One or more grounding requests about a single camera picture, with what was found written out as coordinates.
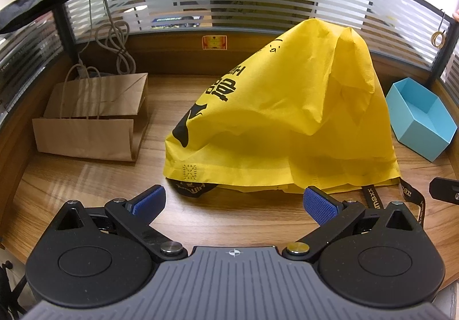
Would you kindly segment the frosted glass partition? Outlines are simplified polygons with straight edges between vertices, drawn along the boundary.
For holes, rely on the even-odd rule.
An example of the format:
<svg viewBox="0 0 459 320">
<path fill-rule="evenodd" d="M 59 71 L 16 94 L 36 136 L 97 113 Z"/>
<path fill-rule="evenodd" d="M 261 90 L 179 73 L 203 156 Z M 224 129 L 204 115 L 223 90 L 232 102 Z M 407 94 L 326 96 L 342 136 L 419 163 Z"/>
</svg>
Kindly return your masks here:
<svg viewBox="0 0 459 320">
<path fill-rule="evenodd" d="M 122 20 L 132 35 L 179 31 L 235 31 L 278 34 L 303 20 L 355 28 L 371 52 L 440 74 L 447 50 L 430 42 L 442 10 L 424 0 L 69 0 L 63 5 L 71 39 L 84 43 L 105 36 L 105 25 Z M 457 23 L 442 25 L 456 43 Z"/>
</svg>

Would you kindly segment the light blue cardboard box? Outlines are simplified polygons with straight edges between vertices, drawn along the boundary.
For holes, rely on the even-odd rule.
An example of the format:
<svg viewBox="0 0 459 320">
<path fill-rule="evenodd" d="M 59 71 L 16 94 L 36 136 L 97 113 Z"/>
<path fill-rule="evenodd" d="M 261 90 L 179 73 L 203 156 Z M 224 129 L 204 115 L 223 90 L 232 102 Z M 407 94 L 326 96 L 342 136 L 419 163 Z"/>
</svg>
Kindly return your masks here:
<svg viewBox="0 0 459 320">
<path fill-rule="evenodd" d="M 435 161 L 457 132 L 440 98 L 409 77 L 391 85 L 386 103 L 398 141 L 428 161 Z"/>
</svg>

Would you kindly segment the brown paper bag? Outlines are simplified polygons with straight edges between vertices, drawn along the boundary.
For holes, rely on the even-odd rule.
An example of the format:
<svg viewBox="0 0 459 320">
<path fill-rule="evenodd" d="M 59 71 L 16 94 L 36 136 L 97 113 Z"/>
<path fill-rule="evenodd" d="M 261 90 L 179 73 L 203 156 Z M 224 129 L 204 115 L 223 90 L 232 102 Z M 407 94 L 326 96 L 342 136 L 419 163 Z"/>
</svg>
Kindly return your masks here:
<svg viewBox="0 0 459 320">
<path fill-rule="evenodd" d="M 41 153 L 134 162 L 148 122 L 146 73 L 97 75 L 56 84 L 33 129 Z"/>
</svg>

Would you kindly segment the yellow fabric shopping bag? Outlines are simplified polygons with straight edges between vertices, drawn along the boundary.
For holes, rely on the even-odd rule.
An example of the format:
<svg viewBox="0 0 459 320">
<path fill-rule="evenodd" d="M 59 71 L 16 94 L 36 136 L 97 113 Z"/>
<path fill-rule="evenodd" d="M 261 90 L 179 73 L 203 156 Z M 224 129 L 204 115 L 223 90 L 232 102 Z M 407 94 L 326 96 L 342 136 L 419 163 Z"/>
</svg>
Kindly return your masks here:
<svg viewBox="0 0 459 320">
<path fill-rule="evenodd" d="M 211 84 L 165 141 L 164 176 L 198 196 L 220 186 L 240 192 L 314 185 L 361 189 L 377 208 L 377 187 L 401 177 L 382 87 L 363 38 L 319 19 L 299 23 Z"/>
</svg>

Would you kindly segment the red orange sticker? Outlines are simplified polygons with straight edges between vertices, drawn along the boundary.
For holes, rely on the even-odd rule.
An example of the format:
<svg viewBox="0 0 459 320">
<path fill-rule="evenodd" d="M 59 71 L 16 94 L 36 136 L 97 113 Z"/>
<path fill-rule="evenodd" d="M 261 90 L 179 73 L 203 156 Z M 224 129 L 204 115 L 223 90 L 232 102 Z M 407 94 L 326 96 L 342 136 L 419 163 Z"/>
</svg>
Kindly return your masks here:
<svg viewBox="0 0 459 320">
<path fill-rule="evenodd" d="M 226 35 L 206 35 L 201 38 L 204 50 L 227 50 L 228 39 Z"/>
</svg>

